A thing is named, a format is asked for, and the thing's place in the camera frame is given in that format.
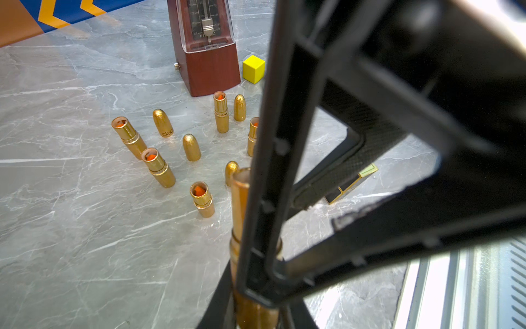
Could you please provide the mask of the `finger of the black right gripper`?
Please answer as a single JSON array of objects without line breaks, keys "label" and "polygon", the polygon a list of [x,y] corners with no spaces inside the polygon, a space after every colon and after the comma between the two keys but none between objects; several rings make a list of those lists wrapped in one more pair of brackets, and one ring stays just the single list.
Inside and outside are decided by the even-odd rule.
[{"label": "finger of the black right gripper", "polygon": [[[525,171],[447,162],[416,134],[361,106],[345,125],[321,108],[328,61],[312,44],[312,2],[278,1],[262,99],[237,289],[266,307],[288,304],[378,267],[525,230]],[[283,224],[408,134],[441,156],[430,177],[334,219],[334,234],[276,259]]]}]

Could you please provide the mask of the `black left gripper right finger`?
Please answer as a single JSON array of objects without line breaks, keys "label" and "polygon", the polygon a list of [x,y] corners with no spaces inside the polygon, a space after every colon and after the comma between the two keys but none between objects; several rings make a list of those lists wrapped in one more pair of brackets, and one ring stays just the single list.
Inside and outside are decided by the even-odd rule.
[{"label": "black left gripper right finger", "polygon": [[304,299],[295,300],[279,308],[279,328],[318,329]]}]

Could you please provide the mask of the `yellow small block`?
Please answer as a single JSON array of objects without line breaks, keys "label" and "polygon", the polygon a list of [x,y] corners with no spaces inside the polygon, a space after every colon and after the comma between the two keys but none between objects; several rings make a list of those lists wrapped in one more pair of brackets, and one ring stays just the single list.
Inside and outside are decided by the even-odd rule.
[{"label": "yellow small block", "polygon": [[242,77],[252,84],[257,84],[264,77],[266,62],[257,57],[250,56],[242,62]]}]

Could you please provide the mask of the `gold lipstick cap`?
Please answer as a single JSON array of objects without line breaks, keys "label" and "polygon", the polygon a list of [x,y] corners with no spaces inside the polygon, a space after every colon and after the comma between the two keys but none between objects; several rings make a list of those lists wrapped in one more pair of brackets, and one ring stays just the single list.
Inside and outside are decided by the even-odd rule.
[{"label": "gold lipstick cap", "polygon": [[160,108],[155,109],[152,113],[152,117],[161,137],[168,138],[173,135],[173,126],[171,125],[166,112]]},{"label": "gold lipstick cap", "polygon": [[242,122],[246,119],[246,100],[245,97],[241,94],[238,94],[234,98],[234,120]]},{"label": "gold lipstick cap", "polygon": [[196,137],[192,134],[185,134],[183,139],[183,148],[189,161],[195,162],[201,158],[201,150]]},{"label": "gold lipstick cap", "polygon": [[234,173],[239,170],[239,164],[236,161],[230,161],[225,166],[225,184],[230,187],[231,179]]}]

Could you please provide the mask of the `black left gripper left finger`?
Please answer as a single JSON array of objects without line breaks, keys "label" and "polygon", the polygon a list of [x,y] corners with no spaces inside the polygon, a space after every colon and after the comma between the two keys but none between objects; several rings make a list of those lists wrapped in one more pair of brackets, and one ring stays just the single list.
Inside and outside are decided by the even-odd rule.
[{"label": "black left gripper left finger", "polygon": [[196,329],[234,329],[234,296],[230,264],[222,274]]}]

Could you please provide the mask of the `dark red wooden metronome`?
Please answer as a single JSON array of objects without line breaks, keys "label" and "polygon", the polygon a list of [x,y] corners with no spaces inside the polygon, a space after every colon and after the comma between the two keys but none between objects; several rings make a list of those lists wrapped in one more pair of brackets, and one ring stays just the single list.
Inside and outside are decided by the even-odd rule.
[{"label": "dark red wooden metronome", "polygon": [[179,73],[193,97],[241,83],[238,53],[227,1],[168,0]]}]

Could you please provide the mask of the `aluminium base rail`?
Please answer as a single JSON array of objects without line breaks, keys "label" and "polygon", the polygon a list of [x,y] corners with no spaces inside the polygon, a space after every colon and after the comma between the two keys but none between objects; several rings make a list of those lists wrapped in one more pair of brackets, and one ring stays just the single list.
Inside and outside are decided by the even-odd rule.
[{"label": "aluminium base rail", "polygon": [[408,263],[394,328],[524,328],[525,236]]}]

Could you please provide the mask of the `black gold square lipstick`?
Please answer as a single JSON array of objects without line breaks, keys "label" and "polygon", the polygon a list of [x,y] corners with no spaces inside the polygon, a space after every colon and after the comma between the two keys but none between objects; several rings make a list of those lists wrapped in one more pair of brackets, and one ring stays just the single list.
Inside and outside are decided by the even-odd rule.
[{"label": "black gold square lipstick", "polygon": [[350,191],[356,189],[361,183],[363,183],[369,176],[375,174],[378,171],[378,167],[371,163],[368,167],[360,171],[356,176],[351,178],[349,181],[342,183],[337,186],[335,190],[330,191],[326,196],[325,200],[329,205],[332,205]]}]

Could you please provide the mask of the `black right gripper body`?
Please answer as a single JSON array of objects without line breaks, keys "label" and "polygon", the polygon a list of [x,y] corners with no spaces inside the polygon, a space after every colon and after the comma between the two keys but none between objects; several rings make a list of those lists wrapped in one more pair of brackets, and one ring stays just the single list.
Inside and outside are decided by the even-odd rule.
[{"label": "black right gripper body", "polygon": [[312,44],[345,125],[364,106],[447,162],[525,171],[524,1],[313,1]]}]

